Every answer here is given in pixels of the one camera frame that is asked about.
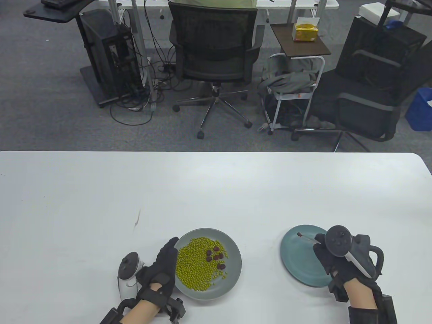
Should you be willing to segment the person's right hand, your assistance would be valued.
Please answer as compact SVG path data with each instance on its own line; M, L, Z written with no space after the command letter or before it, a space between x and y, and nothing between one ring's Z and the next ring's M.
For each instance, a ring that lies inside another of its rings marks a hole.
M324 234L316 234L315 239L319 242L313 246L315 256L321 262L325 272L332 276L339 290L345 290L348 294L349 288L346 287L346 284L356 279L362 286L371 289L373 293L382 293L376 281L362 274L351 261L347 261L345 257L336 257L330 253L325 244Z

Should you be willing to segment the person's left hand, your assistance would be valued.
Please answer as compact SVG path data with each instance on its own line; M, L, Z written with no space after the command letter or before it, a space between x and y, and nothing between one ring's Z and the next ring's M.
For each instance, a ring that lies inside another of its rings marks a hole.
M166 297L174 291L178 250L175 247L178 237L171 238L160 250L156 260L150 266L144 266L136 274L141 291L149 289L152 284L160 284L158 289Z

